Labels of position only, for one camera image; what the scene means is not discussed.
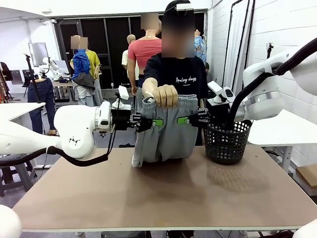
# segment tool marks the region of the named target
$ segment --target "yellow shirt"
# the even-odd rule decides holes
[[[97,65],[100,65],[100,61],[99,61],[99,58],[98,58],[96,52],[91,51],[91,50],[87,50],[86,51],[86,55],[88,56],[89,63],[90,63],[90,70],[89,70],[90,75],[94,79],[99,78],[99,77],[95,76],[95,68],[96,68]]]

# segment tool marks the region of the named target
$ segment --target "floral shirt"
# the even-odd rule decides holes
[[[198,56],[206,64],[206,44],[201,36],[195,37],[195,56]]]

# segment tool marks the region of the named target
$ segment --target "hand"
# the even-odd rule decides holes
[[[161,107],[176,107],[178,94],[173,85],[164,85],[155,88],[152,92],[155,97],[158,106]]]
[[[137,91],[138,91],[138,88],[137,88],[136,86],[132,87],[132,94],[133,94],[134,96],[137,95]]]

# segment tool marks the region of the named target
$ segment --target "white table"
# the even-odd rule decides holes
[[[2,103],[0,104],[0,119],[14,120],[44,105],[45,103]]]
[[[317,125],[283,109],[276,117],[253,121],[248,141],[284,147],[282,168],[288,172],[294,145],[317,144]]]
[[[3,103],[0,104],[0,120],[11,120],[17,124],[23,125],[21,116],[44,106],[45,103]],[[33,168],[43,169],[42,165],[37,165],[36,160],[31,161]],[[49,169],[51,165],[46,165],[45,169]]]

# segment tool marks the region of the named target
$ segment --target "clothing rack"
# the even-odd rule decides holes
[[[8,103],[10,98],[9,87],[4,79],[2,68],[0,68],[0,72],[0,103]]]

